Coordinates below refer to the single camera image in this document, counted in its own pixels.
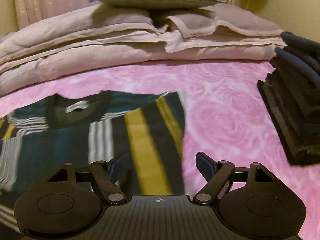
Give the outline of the striped teal yellow sweater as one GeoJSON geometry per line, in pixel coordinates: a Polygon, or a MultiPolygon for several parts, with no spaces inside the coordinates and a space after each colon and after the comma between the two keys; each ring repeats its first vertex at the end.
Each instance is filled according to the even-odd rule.
{"type": "Polygon", "coordinates": [[[182,92],[59,94],[1,117],[1,239],[19,234],[16,200],[65,163],[126,156],[125,194],[184,194],[182,92]]]}

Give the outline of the stack of dark folded clothes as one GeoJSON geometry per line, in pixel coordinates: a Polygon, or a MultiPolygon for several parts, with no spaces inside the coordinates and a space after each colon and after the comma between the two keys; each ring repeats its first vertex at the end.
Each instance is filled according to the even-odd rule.
{"type": "Polygon", "coordinates": [[[257,87],[292,165],[319,163],[319,43],[284,31],[257,87]]]}

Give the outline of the folded mauve quilt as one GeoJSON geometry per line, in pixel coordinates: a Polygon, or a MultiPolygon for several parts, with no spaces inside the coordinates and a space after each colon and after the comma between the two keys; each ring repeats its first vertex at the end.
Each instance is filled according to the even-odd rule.
{"type": "Polygon", "coordinates": [[[1,38],[1,95],[94,69],[146,61],[271,59],[281,28],[228,4],[154,10],[94,5],[1,38]]]}

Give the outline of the pink floral bed sheet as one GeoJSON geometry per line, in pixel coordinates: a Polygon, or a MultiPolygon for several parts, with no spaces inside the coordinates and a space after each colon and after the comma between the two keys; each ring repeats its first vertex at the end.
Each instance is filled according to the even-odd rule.
{"type": "Polygon", "coordinates": [[[205,184],[195,154],[247,167],[262,163],[306,205],[300,237],[319,239],[319,166],[292,166],[257,89],[267,62],[148,62],[105,68],[31,86],[1,98],[1,115],[53,94],[83,98],[102,90],[160,94],[182,90],[187,103],[183,176],[188,194],[205,184]]]}

